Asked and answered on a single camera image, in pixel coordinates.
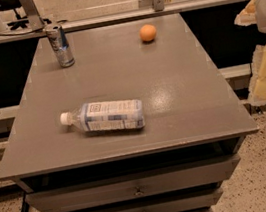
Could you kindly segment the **middle grey drawer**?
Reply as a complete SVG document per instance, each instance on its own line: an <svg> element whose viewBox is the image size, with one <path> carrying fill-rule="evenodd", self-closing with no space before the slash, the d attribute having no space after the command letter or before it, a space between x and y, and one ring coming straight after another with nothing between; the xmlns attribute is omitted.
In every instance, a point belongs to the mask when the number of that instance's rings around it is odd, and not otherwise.
<svg viewBox="0 0 266 212"><path fill-rule="evenodd" d="M210 207L222 196L220 188L138 201L90 212L183 212Z"/></svg>

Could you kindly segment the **orange fruit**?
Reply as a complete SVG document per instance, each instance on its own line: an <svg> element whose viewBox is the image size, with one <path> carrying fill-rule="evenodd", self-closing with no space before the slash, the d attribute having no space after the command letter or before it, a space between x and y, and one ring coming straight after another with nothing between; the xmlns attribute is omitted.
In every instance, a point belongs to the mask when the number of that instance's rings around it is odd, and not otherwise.
<svg viewBox="0 0 266 212"><path fill-rule="evenodd" d="M157 29L154 25L147 24L142 26L139 32L140 39L144 42L150 42L153 41L156 37Z"/></svg>

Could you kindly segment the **top grey drawer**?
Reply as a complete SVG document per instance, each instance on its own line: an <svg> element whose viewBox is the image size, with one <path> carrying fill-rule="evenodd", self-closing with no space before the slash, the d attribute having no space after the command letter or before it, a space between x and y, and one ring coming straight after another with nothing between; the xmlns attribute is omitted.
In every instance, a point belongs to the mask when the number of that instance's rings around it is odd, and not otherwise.
<svg viewBox="0 0 266 212"><path fill-rule="evenodd" d="M238 155L195 161L124 177L37 192L29 194L26 201L40 212L78 211L221 182L232 176L239 161Z"/></svg>

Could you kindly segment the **black office chair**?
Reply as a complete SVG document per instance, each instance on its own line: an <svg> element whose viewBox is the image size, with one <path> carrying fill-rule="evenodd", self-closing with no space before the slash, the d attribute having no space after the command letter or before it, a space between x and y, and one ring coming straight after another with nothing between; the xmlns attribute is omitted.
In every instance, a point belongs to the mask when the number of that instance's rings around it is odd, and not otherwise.
<svg viewBox="0 0 266 212"><path fill-rule="evenodd" d="M7 23L7 26L9 26L12 31L15 31L19 28L26 29L30 24L28 16L25 15L25 17L23 17L18 12L18 9L21 7L22 3L20 3L19 0L0 0L0 11L11 10L14 12L14 16L16 16L16 19L13 22Z"/></svg>

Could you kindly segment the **left metal frame post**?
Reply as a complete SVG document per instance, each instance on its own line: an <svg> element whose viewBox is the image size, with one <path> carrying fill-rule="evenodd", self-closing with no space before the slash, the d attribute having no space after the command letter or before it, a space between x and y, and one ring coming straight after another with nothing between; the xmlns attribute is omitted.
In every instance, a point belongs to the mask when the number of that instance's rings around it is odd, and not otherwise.
<svg viewBox="0 0 266 212"><path fill-rule="evenodd" d="M19 0L22 4L22 8L27 15L28 21L32 30L39 30L44 28L44 21L42 20L38 10L36 8L35 2L33 0Z"/></svg>

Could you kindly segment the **silver blue drink can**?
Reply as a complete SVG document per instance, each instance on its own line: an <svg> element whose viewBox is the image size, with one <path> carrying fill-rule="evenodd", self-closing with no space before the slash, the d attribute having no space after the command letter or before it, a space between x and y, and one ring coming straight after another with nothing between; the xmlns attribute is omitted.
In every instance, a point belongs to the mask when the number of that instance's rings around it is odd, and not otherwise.
<svg viewBox="0 0 266 212"><path fill-rule="evenodd" d="M72 66L75 59L62 26L60 24L47 25L45 32L60 66L64 68Z"/></svg>

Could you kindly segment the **grey drawer cabinet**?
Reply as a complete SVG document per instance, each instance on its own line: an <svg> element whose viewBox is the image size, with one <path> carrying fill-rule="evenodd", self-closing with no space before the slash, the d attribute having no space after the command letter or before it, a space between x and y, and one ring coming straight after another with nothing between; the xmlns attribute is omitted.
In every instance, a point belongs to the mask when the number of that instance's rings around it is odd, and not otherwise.
<svg viewBox="0 0 266 212"><path fill-rule="evenodd" d="M180 15L40 40L0 166L40 212L212 212L256 123Z"/></svg>

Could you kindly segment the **blue label plastic water bottle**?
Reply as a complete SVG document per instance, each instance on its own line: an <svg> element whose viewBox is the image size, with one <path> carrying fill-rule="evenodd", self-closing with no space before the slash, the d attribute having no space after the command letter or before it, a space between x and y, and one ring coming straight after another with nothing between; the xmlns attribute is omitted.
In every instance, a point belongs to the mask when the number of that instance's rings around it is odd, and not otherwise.
<svg viewBox="0 0 266 212"><path fill-rule="evenodd" d="M63 126L75 126L83 132L132 130L145 126L142 102L117 100L82 104L60 116Z"/></svg>

